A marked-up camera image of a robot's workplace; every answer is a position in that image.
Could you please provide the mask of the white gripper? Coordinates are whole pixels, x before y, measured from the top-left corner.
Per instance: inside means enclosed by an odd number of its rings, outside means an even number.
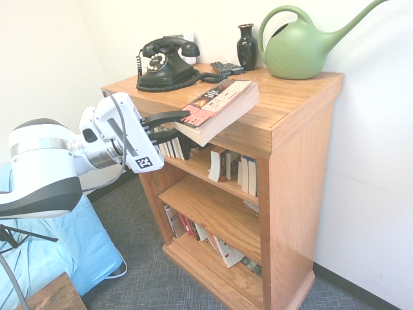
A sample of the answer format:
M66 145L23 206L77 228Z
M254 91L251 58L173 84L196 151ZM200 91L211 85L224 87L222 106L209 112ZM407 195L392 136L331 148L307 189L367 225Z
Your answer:
M141 119L130 96L117 92L101 99L95 109L95 124L103 136L118 142L126 150L126 164L135 173L162 169L164 158L160 145L178 137L176 129L150 132L143 127L157 127L164 123L181 121L190 115L188 110L175 110L153 114Z

